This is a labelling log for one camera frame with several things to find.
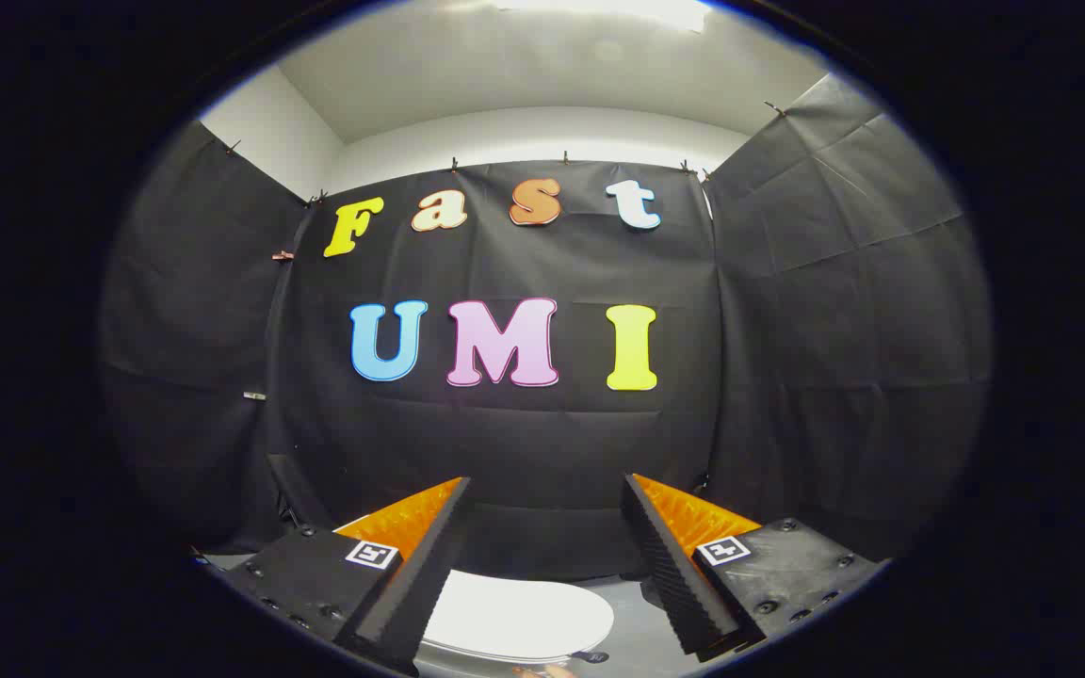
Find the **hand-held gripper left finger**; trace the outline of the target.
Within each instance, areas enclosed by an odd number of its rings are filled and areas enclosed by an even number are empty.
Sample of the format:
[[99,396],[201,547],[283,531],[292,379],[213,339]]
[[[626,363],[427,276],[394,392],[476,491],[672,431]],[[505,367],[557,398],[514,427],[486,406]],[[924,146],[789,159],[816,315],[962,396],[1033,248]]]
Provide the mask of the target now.
[[298,522],[233,566],[192,557],[246,605],[381,670],[417,675],[427,622],[468,536],[470,476],[290,476]]

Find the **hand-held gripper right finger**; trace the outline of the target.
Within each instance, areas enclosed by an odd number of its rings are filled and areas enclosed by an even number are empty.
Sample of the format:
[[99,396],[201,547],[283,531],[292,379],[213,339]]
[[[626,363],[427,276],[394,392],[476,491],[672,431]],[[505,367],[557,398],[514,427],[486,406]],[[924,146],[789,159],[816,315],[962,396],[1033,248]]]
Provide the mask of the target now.
[[684,653],[702,661],[778,642],[888,567],[800,519],[761,525],[636,473],[622,515]]

